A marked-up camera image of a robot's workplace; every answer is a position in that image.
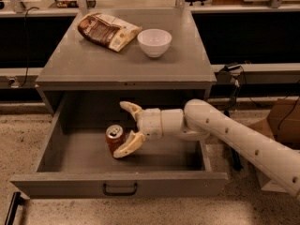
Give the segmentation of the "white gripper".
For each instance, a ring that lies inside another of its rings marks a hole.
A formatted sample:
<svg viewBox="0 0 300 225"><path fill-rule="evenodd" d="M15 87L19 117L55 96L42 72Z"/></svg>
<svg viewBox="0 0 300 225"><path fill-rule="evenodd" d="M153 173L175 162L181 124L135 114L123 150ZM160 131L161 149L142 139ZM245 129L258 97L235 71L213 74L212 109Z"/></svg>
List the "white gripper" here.
<svg viewBox="0 0 300 225"><path fill-rule="evenodd" d="M124 158L138 150L145 141L157 140L162 137L160 109L143 110L139 105L129 101L121 101L120 107L137 121L139 131L131 130L129 132L127 140L113 152L114 158Z"/></svg>

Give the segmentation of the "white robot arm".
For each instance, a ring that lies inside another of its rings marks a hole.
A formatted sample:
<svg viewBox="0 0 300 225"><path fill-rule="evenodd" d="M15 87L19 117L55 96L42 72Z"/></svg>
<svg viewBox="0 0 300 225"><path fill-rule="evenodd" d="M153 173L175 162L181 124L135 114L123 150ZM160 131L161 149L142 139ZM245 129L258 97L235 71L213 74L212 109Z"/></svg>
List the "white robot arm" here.
<svg viewBox="0 0 300 225"><path fill-rule="evenodd" d="M115 149L115 158L126 157L145 141L163 136L200 141L212 134L228 144L261 172L300 199L300 154L226 116L209 103L192 99L182 109L143 109L122 101L120 107L131 114L138 130Z"/></svg>

